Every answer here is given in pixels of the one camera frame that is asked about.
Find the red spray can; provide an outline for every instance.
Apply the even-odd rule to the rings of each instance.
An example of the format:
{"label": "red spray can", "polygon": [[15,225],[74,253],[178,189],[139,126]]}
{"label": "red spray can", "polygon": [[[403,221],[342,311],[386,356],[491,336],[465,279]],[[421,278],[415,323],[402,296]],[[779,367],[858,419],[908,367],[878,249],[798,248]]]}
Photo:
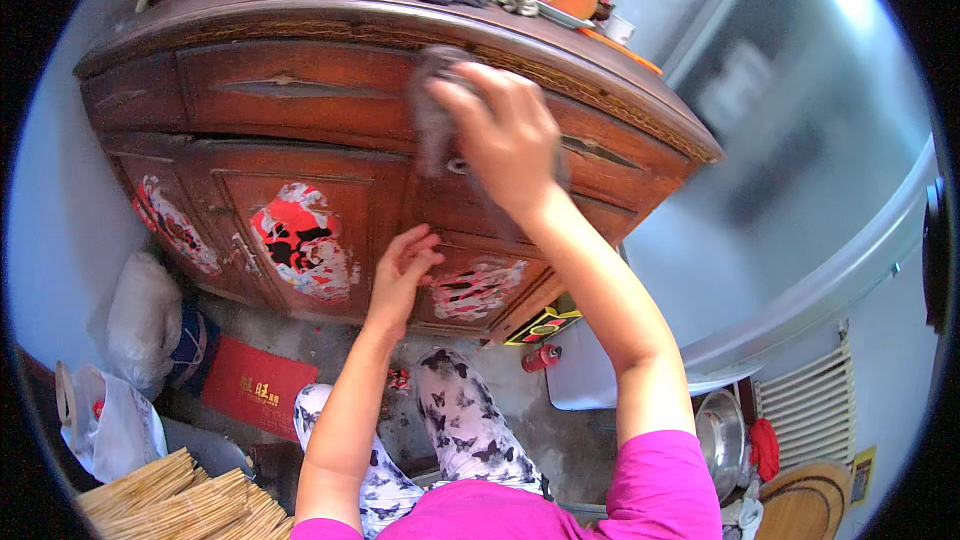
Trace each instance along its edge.
{"label": "red spray can", "polygon": [[543,346],[534,348],[534,350],[524,354],[523,358],[520,360],[520,366],[523,367],[523,370],[528,373],[546,369],[560,360],[560,354],[563,351],[564,349],[560,346],[544,344]]}

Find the woman's right hand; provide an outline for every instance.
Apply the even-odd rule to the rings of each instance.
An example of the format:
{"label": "woman's right hand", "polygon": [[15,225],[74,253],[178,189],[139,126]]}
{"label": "woman's right hand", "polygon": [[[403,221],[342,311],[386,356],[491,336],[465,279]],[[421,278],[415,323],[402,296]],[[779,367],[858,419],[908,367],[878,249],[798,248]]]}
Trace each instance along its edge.
{"label": "woman's right hand", "polygon": [[451,71],[476,85],[483,99],[457,84],[435,80],[434,98],[461,129],[460,146],[490,198],[523,224],[557,188],[554,151],[560,128],[534,82],[479,63],[459,63]]}

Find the bamboo sticks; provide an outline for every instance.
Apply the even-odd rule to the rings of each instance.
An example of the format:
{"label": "bamboo sticks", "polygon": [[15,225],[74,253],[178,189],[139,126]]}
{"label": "bamboo sticks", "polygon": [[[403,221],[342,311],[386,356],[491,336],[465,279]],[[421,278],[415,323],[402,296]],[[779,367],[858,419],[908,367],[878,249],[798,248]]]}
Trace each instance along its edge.
{"label": "bamboo sticks", "polygon": [[97,525],[105,540],[202,540],[247,512],[240,469],[209,479],[133,515]]}
{"label": "bamboo sticks", "polygon": [[183,448],[80,494],[77,503],[96,525],[100,521],[164,501],[184,490],[193,483],[193,466],[193,457]]}
{"label": "bamboo sticks", "polygon": [[289,540],[293,517],[241,470],[194,465],[180,449],[77,502],[105,540]]}

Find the stainless steel bowl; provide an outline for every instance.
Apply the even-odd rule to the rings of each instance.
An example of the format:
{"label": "stainless steel bowl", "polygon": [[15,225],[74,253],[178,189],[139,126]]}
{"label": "stainless steel bowl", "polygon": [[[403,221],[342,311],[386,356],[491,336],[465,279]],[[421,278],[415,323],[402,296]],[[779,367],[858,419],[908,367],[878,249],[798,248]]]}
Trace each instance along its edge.
{"label": "stainless steel bowl", "polygon": [[706,469],[713,478],[717,500],[722,502],[737,486],[740,476],[747,434],[743,412],[733,394],[714,390],[703,399],[694,423]]}

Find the butterfly print pants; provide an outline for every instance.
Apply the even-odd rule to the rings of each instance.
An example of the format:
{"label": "butterfly print pants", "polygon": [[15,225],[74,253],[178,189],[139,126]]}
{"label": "butterfly print pants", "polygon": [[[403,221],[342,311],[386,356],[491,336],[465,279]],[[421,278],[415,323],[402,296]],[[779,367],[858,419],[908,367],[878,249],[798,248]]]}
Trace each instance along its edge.
{"label": "butterfly print pants", "polygon": [[[486,383],[461,354],[432,350],[413,368],[416,406],[439,461],[439,487],[457,480],[486,480],[549,498],[548,480],[507,426]],[[311,383],[296,396],[294,426],[306,450],[313,426],[333,386]],[[390,459],[374,435],[360,488],[360,521],[372,540],[413,510],[424,489]]]}

